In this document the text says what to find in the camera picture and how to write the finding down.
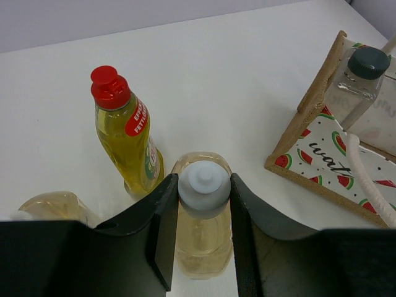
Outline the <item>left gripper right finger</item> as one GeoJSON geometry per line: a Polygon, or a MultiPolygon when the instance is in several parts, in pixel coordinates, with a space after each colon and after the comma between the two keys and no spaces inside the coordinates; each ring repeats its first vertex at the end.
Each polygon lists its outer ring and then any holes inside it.
{"type": "Polygon", "coordinates": [[[395,230],[315,230],[230,181],[240,296],[395,295],[395,230]]]}

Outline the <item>burlap watermelon canvas bag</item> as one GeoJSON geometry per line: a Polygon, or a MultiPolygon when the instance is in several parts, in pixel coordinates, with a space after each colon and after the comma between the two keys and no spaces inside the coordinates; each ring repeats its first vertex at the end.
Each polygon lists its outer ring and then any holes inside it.
{"type": "MultiPolygon", "coordinates": [[[[346,156],[347,133],[325,106],[324,94],[342,56],[362,46],[339,31],[294,118],[265,161],[265,168],[381,227],[387,224],[366,197],[346,156]]],[[[352,127],[359,157],[383,198],[395,206],[395,56],[379,98],[352,127]]]]}

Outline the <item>pale bottle white cap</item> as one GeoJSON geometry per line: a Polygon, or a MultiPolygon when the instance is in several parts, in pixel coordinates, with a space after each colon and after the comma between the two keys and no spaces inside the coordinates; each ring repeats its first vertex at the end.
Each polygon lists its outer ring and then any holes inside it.
{"type": "Polygon", "coordinates": [[[101,218],[69,191],[39,194],[22,204],[18,211],[44,220],[76,220],[91,228],[101,223],[101,218]]]}

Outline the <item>yellow bottle red cap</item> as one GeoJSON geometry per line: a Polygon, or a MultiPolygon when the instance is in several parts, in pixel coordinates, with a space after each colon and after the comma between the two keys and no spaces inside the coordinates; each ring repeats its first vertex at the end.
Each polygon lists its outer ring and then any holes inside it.
{"type": "Polygon", "coordinates": [[[149,110],[114,67],[99,66],[90,78],[99,141],[126,191],[143,198],[165,176],[163,156],[150,136],[149,110]]]}

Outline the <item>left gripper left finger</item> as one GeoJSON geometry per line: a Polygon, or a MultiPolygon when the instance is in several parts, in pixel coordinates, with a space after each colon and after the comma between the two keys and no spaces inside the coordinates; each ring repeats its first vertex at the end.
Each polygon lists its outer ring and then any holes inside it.
{"type": "Polygon", "coordinates": [[[165,296],[171,290],[178,176],[90,228],[72,220],[1,223],[2,296],[165,296]]]}

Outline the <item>yellow bottle white cap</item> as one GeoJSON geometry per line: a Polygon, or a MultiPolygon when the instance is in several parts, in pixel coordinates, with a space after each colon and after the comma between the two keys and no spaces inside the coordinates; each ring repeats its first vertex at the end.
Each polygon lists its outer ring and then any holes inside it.
{"type": "Polygon", "coordinates": [[[193,280],[217,277],[228,266],[231,234],[230,176],[227,161],[213,152],[190,152],[174,164],[178,175],[175,256],[193,280]]]}

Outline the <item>square bottle grey cap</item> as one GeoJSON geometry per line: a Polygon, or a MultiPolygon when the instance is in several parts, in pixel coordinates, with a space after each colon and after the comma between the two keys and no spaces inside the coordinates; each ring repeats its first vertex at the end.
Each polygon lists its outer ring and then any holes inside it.
{"type": "Polygon", "coordinates": [[[395,142],[395,58],[370,46],[346,50],[325,104],[347,133],[371,145],[395,142]]]}

